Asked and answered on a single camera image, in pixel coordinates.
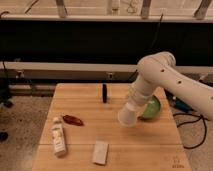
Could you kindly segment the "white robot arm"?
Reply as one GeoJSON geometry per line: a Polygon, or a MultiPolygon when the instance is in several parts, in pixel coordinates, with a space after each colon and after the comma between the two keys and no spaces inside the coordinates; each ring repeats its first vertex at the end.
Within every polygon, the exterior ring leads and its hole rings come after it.
{"type": "Polygon", "coordinates": [[[213,87],[180,74],[175,65],[175,57],[169,52],[141,58],[137,64],[138,77],[124,109],[134,115],[137,107],[143,106],[160,86],[213,121],[213,87]]]}

